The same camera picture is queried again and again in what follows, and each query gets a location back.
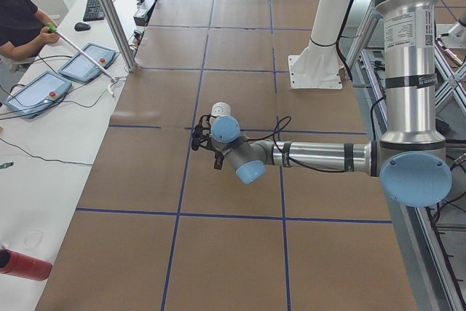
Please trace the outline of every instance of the robotic arm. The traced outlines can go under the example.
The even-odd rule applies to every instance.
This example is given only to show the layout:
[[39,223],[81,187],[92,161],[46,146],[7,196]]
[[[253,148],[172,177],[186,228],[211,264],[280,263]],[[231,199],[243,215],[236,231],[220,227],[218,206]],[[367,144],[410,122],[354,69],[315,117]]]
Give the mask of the robotic arm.
[[440,202],[451,188],[444,162],[445,138],[435,129],[434,12],[438,0],[375,0],[384,18],[387,132],[379,141],[252,142],[240,131],[228,105],[214,105],[193,133],[192,148],[226,158],[243,183],[265,173],[264,165],[301,166],[323,172],[362,171],[380,177],[384,191],[404,205]]

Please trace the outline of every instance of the table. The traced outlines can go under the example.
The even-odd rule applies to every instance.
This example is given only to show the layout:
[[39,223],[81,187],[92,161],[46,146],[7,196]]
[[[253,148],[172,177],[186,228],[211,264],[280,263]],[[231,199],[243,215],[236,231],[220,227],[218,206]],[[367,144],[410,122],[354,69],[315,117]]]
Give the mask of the table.
[[[76,32],[74,24],[82,20],[87,0],[78,0],[63,18],[59,30],[78,47],[95,42],[118,47],[106,20],[92,21],[89,31]],[[114,5],[129,39],[136,29],[133,15],[135,0],[114,0]],[[74,55],[75,50],[63,40],[47,45],[40,57]],[[66,59],[45,59],[55,70]],[[49,67],[35,63],[20,80],[27,84]],[[119,56],[108,69],[116,77],[127,76],[125,62]],[[108,125],[108,118],[118,101],[124,82],[115,85],[115,98],[106,90],[108,77],[100,75],[86,86],[70,93],[59,106],[34,119],[0,120],[0,137],[28,152],[47,159],[92,163]],[[80,84],[73,83],[72,89]],[[0,114],[9,112],[3,106]],[[14,162],[0,171],[2,204],[0,207],[0,244],[7,248],[53,263],[65,236],[69,221],[90,172],[90,166],[45,162],[29,157],[19,149],[0,142],[0,163]],[[0,310],[30,311],[39,300],[44,282],[0,275]]]

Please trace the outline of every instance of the keyboard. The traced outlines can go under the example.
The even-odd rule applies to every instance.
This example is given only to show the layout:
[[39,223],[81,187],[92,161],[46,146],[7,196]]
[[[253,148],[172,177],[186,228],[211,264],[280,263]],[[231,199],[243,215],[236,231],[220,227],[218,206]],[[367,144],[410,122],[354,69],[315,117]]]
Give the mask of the keyboard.
[[104,17],[105,14],[103,13],[99,0],[87,0],[86,10],[84,11],[84,17],[82,20],[84,22],[96,21],[103,20]]

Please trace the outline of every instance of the red bottle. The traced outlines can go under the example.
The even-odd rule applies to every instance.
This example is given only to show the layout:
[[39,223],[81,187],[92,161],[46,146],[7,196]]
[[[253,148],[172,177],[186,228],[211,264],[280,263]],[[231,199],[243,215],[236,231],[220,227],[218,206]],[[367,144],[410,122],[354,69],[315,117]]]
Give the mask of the red bottle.
[[9,249],[0,250],[0,273],[30,280],[46,280],[51,270],[52,264],[47,261]]

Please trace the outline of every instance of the label sticker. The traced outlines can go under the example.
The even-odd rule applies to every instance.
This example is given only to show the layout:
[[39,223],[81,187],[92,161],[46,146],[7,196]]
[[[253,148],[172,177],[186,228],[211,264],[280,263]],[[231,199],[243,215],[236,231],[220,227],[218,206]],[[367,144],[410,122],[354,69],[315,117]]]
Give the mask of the label sticker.
[[433,46],[433,8],[418,9],[384,22],[385,51],[399,47]]
[[416,15],[409,12],[384,22],[385,51],[416,45]]

